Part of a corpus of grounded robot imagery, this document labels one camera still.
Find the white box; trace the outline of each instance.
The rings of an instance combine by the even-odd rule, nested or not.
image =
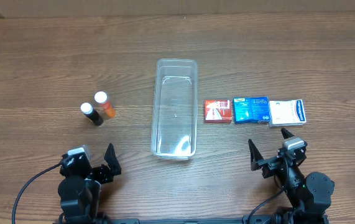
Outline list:
[[[303,100],[270,101],[269,126],[293,126],[306,123]]]

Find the blue box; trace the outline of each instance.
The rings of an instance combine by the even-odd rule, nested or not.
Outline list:
[[[236,124],[270,121],[268,97],[234,98],[233,101]]]

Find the wooden table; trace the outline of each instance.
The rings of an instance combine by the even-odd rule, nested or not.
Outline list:
[[[197,152],[168,161],[150,152],[155,68],[160,58],[199,64]],[[97,91],[116,117],[98,128],[81,113]],[[113,218],[241,217],[276,193],[251,172],[249,138],[264,157],[282,143],[262,124],[204,124],[205,99],[303,99],[307,175],[336,182],[332,223],[355,223],[355,12],[0,20],[0,223],[21,187],[87,144],[93,165],[113,143],[122,175],[103,186]],[[52,223],[62,212],[54,170],[23,194],[17,223]],[[284,195],[258,211],[289,205]]]

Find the bottle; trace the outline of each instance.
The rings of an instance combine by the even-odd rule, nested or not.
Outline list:
[[[83,103],[80,106],[80,110],[82,110],[83,114],[88,117],[95,125],[100,126],[103,123],[103,119],[98,114],[98,112],[89,104]]]
[[[110,118],[115,117],[115,110],[111,106],[111,103],[109,102],[109,99],[107,97],[107,94],[103,91],[99,91],[98,93],[95,94],[95,101],[101,105],[101,107],[104,109],[105,113]]]

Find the bottle cap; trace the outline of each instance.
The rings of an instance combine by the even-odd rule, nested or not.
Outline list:
[[[93,112],[93,107],[90,105],[90,103],[82,103],[80,110],[82,110],[84,114],[91,114],[91,112]]]
[[[95,101],[97,103],[105,103],[107,101],[107,94],[103,91],[99,91],[95,94]]]

